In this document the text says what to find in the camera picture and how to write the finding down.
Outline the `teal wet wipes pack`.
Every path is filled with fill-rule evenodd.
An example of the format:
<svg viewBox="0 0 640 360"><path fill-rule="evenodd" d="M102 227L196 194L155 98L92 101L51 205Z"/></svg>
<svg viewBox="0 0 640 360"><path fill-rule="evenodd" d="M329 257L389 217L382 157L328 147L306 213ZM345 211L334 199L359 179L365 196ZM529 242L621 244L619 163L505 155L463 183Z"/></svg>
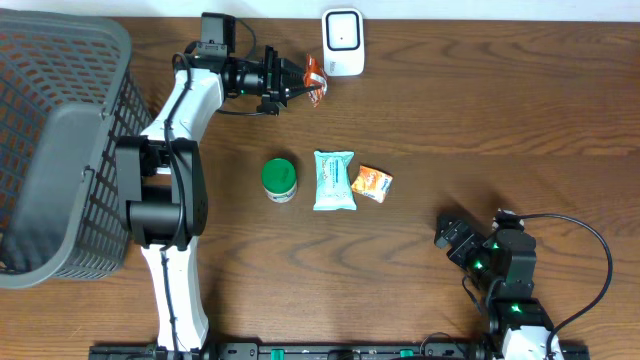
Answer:
<svg viewBox="0 0 640 360"><path fill-rule="evenodd" d="M352 151L315 151L316 198L314 211L335 211L357 209L348 165L354 157Z"/></svg>

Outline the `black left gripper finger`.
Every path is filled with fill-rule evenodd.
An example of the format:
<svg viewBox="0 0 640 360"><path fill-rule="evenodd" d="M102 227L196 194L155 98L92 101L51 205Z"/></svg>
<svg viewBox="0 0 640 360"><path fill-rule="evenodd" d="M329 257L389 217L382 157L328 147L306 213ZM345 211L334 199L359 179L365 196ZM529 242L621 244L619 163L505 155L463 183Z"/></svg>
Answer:
<svg viewBox="0 0 640 360"><path fill-rule="evenodd" d="M285 89L285 98L290 100L305 93L318 90L319 88L319 85L289 87Z"/></svg>
<svg viewBox="0 0 640 360"><path fill-rule="evenodd" d="M290 79L303 80L305 76L305 69L289 59L285 60L285 72Z"/></svg>

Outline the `orange snack packet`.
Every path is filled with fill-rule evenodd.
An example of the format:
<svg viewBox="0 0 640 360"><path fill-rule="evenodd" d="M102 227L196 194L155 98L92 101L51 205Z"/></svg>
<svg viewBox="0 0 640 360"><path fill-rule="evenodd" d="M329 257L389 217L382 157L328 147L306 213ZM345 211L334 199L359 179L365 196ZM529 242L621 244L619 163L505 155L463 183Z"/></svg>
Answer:
<svg viewBox="0 0 640 360"><path fill-rule="evenodd" d="M318 107L328 90L327 75L320 62L310 54L306 55L304 85L313 87L308 95L314 107Z"/></svg>

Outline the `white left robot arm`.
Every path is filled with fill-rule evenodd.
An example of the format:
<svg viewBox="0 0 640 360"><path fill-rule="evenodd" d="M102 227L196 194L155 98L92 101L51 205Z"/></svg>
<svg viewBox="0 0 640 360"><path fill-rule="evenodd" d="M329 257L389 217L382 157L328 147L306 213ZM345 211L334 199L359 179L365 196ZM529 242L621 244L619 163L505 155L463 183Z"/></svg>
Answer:
<svg viewBox="0 0 640 360"><path fill-rule="evenodd" d="M206 352L197 248L209 209L199 150L209 121L231 98L257 96L256 115L278 115L316 88L305 68L271 46L259 61L231 52L228 45L194 42L175 53L175 83L164 107L141 134L116 142L120 222L140 247L154 287L155 359L200 359Z"/></svg>

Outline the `small orange tissue pack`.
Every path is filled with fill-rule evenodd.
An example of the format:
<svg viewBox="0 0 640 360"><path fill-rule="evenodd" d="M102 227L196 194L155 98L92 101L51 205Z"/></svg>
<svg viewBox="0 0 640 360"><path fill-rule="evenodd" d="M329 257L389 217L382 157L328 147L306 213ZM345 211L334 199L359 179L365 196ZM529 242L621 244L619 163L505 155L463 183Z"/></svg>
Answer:
<svg viewBox="0 0 640 360"><path fill-rule="evenodd" d="M375 168L361 165L351 189L378 203L383 203L391 187L393 177Z"/></svg>

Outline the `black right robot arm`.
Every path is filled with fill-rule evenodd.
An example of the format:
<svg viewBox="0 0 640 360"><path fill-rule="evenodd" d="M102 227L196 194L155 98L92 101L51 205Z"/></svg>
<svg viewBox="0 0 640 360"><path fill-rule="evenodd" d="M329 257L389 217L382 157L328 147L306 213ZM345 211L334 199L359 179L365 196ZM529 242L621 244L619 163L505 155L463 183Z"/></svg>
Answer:
<svg viewBox="0 0 640 360"><path fill-rule="evenodd" d="M483 235L460 217L437 218L434 243L462 268L483 294L477 307L486 331L470 345L467 359L562 359L553 324L533 297L536 240L515 214L499 211L492 233Z"/></svg>

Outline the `green lid jar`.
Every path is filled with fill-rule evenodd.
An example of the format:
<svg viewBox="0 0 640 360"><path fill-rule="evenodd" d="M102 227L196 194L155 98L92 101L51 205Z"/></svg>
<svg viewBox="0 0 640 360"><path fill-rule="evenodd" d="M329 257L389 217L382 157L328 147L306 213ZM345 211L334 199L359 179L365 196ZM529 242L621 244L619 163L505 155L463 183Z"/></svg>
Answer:
<svg viewBox="0 0 640 360"><path fill-rule="evenodd" d="M297 192L296 170L293 164L284 158L274 158L265 163L261 182L267 197L276 203L290 201Z"/></svg>

